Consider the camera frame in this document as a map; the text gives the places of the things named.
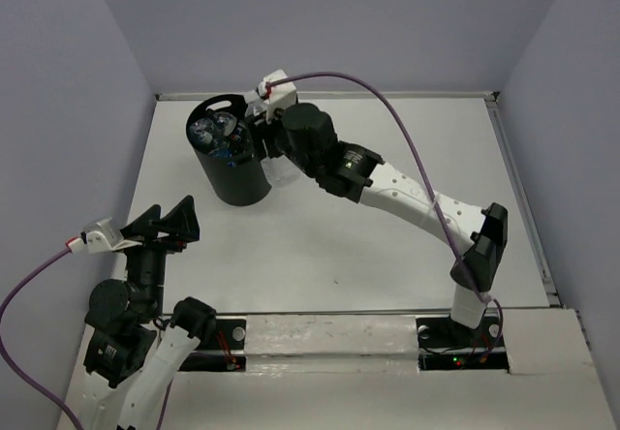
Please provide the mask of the Pepsi label small bottle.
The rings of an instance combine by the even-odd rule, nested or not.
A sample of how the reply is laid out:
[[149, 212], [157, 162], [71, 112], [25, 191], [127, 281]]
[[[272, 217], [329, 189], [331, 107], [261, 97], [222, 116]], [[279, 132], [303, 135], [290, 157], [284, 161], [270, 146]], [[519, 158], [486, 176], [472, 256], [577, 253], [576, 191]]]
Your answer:
[[248, 139], [244, 130], [234, 130], [227, 136], [227, 142], [233, 156], [245, 153], [248, 148]]

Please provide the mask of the white green label bottle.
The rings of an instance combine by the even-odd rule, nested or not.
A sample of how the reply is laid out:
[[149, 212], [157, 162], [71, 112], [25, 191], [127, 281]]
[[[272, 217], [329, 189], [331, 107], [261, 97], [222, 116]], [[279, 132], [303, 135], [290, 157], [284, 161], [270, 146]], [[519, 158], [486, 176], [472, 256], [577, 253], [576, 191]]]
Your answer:
[[264, 159], [260, 161], [260, 164], [267, 182], [274, 188], [288, 186], [295, 182], [300, 175], [299, 170], [285, 154], [275, 159]]

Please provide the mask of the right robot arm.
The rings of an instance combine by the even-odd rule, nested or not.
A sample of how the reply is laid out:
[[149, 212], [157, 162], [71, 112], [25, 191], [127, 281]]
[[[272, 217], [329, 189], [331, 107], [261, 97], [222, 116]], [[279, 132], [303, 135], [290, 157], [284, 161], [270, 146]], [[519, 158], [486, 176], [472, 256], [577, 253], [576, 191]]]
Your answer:
[[385, 211], [446, 243], [455, 253], [446, 333], [458, 345], [481, 334], [508, 243], [503, 205], [470, 205], [418, 183], [378, 153], [339, 139], [331, 117], [310, 103], [248, 107], [244, 120], [270, 181], [294, 167], [327, 193]]

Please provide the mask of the blue label water bottle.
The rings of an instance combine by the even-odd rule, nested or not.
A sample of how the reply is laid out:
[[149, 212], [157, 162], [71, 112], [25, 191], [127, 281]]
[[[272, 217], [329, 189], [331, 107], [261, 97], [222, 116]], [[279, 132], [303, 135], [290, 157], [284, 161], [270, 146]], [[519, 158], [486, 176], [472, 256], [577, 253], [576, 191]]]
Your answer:
[[229, 137], [237, 126], [237, 119], [227, 112], [209, 113], [190, 126], [190, 133], [200, 143], [210, 144]]

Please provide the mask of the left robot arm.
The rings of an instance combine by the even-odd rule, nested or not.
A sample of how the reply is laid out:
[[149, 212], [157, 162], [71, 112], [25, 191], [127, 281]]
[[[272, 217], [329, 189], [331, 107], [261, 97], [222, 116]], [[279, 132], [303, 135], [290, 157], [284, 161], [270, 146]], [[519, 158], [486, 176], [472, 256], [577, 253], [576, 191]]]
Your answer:
[[192, 196], [167, 214], [154, 204], [123, 228], [104, 219], [82, 232], [87, 253], [126, 258], [125, 277], [104, 280], [89, 295], [83, 428], [144, 428], [184, 360], [212, 341], [216, 311], [194, 297], [162, 320], [166, 259], [198, 241], [200, 232]]

